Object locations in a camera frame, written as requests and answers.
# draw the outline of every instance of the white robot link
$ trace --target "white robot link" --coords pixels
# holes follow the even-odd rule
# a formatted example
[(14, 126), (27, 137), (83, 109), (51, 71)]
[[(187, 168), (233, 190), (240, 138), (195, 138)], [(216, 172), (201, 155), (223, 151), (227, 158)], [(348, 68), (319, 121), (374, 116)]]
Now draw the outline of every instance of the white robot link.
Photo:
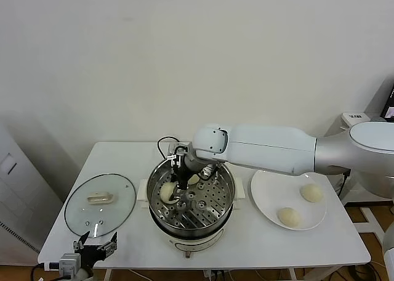
[[(196, 132), (183, 155), (174, 193), (185, 189), (189, 178), (207, 165), (221, 162), (292, 176), (350, 170), (394, 176), (394, 123), (360, 123), (319, 138), (289, 127), (208, 124)], [(385, 234), (383, 249), (394, 281), (394, 224)]]

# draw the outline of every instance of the white table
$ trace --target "white table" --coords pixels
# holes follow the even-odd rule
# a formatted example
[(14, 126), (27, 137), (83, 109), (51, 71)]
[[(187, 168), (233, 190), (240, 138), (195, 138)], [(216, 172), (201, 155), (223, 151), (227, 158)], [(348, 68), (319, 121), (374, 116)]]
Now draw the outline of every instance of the white table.
[[(129, 178), (136, 191), (141, 179), (149, 176), (161, 161), (155, 142), (98, 142), (94, 145), (71, 192), (86, 180), (103, 173), (118, 173)], [(364, 264), (371, 257), (328, 179), (324, 186), (327, 215), (315, 229), (291, 231), (270, 222), (254, 206), (250, 182), (255, 170), (229, 165), (234, 177), (241, 177), (246, 198), (231, 214), (223, 237), (211, 248), (186, 259), (168, 245), (151, 219), (149, 210), (137, 202), (133, 212), (118, 229), (118, 250), (95, 267), (111, 269), (268, 269), (321, 267), (305, 278), (321, 280), (344, 265)], [(77, 240), (66, 226), (63, 206), (38, 256), (38, 261), (56, 262), (72, 252)], [(89, 238), (99, 245), (113, 233)]]

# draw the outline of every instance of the wooden floor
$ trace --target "wooden floor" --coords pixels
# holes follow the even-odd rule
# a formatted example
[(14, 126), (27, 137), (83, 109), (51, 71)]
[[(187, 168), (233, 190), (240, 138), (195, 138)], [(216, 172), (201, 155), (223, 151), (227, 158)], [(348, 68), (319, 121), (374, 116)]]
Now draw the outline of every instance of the wooden floor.
[[(357, 207), (346, 207), (346, 210), (351, 217), (353, 222), (365, 222), (365, 218), (361, 211)], [(372, 212), (379, 221), (383, 230), (389, 227), (389, 225), (394, 221), (394, 215), (391, 214), (390, 208), (388, 206), (373, 206), (371, 207)], [(371, 254), (372, 261), (380, 264), (384, 264), (382, 247), (375, 238), (374, 234), (363, 234), (361, 235), (364, 243), (366, 244), (369, 253)], [(382, 281), (388, 281), (387, 273), (384, 267), (373, 264), (376, 270), (379, 272)], [(0, 281), (24, 281), (30, 279), (30, 267), (12, 267), (12, 266), (0, 266)], [(202, 271), (138, 271), (139, 273), (151, 278), (153, 281), (203, 281), (204, 276)], [(289, 280), (290, 276), (287, 270), (259, 270), (259, 274), (265, 280)], [(303, 269), (295, 270), (298, 279), (302, 279), (304, 276)], [(334, 273), (331, 277), (331, 281), (352, 281), (352, 278), (348, 274), (347, 268), (343, 267), (339, 270), (339, 273), (344, 277), (344, 279), (338, 274)], [(105, 275), (105, 270), (95, 270), (95, 274), (98, 279), (102, 280)], [(262, 279), (257, 275), (254, 270), (238, 270), (232, 271), (231, 275), (234, 281), (261, 281)], [(58, 277), (57, 272), (44, 272), (42, 269), (37, 269), (35, 273), (35, 280), (43, 277), (45, 281), (54, 279)], [(135, 275), (127, 270), (115, 270), (112, 275), (113, 281), (143, 281), (144, 279)], [(225, 280), (231, 281), (228, 273), (225, 274)]]

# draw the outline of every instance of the dough ball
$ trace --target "dough ball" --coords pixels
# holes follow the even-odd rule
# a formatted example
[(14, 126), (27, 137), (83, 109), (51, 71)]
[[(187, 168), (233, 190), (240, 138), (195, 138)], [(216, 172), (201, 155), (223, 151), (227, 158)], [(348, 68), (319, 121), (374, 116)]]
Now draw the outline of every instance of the dough ball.
[(290, 207), (280, 209), (278, 217), (288, 227), (297, 227), (301, 223), (301, 216), (298, 211)]
[(307, 184), (300, 189), (301, 196), (306, 201), (317, 203), (323, 199), (323, 192), (317, 184)]
[(197, 174), (195, 174), (189, 179), (188, 184), (196, 184), (198, 181), (199, 177), (197, 176)]
[(179, 201), (179, 199), (170, 201), (170, 197), (172, 195), (172, 192), (175, 189), (175, 183), (174, 182), (165, 182), (160, 189), (160, 199), (166, 204), (174, 204)]

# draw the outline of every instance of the glass lid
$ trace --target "glass lid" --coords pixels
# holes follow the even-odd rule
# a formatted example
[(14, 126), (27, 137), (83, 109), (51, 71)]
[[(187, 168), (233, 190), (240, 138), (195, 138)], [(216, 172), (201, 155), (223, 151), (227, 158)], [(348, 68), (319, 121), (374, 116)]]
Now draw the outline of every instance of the glass lid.
[(105, 235), (119, 227), (135, 205), (135, 189), (119, 174), (102, 174), (78, 187), (67, 202), (66, 225), (75, 234), (90, 238)]

